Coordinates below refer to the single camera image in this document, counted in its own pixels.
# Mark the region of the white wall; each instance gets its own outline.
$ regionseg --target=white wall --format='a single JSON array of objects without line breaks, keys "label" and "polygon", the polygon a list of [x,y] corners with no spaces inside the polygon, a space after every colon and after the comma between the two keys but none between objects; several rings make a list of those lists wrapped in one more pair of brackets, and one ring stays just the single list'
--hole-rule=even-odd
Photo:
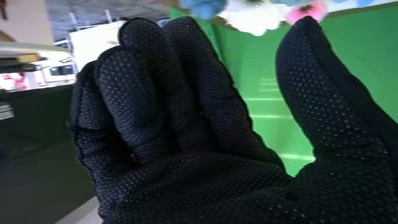
[{"label": "white wall", "polygon": [[0,19],[0,30],[18,42],[54,45],[45,0],[8,1],[9,20]]}]

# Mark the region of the shelf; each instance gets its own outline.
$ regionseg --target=shelf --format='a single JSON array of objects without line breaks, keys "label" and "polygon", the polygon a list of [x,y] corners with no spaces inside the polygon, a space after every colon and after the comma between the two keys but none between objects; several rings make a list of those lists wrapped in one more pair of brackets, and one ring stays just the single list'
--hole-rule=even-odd
[{"label": "shelf", "polygon": [[0,58],[13,58],[20,54],[38,53],[50,61],[61,61],[72,57],[72,51],[52,45],[0,41]]}]

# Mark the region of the green backdrop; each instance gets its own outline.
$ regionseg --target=green backdrop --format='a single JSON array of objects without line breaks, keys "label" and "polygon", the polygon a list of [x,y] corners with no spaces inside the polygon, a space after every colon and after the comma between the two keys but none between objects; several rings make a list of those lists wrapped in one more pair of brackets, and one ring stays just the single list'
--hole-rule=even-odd
[{"label": "green backdrop", "polygon": [[[184,16],[173,10],[173,18]],[[398,121],[398,6],[328,18],[322,22],[336,54],[374,98]],[[200,21],[249,105],[255,128],[278,151],[288,172],[313,161],[313,147],[292,118],[276,83],[276,51],[288,25],[262,37]]]}]

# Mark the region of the black glove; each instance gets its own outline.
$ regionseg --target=black glove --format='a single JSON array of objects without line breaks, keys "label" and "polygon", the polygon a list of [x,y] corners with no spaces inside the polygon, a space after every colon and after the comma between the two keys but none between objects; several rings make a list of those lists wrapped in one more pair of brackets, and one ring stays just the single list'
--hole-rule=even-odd
[{"label": "black glove", "polygon": [[395,223],[397,133],[304,18],[278,55],[281,91],[315,145],[297,177],[253,131],[246,103],[191,18],[134,19],[89,63],[70,130],[105,223]]}]

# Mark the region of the pink flower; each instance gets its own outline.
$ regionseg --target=pink flower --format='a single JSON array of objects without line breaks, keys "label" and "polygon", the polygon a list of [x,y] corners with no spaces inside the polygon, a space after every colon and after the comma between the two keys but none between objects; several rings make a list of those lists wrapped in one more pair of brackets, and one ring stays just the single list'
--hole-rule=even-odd
[{"label": "pink flower", "polygon": [[328,16],[328,5],[324,3],[313,2],[297,6],[287,15],[288,23],[294,25],[306,16],[312,16],[319,22],[324,20]]}]

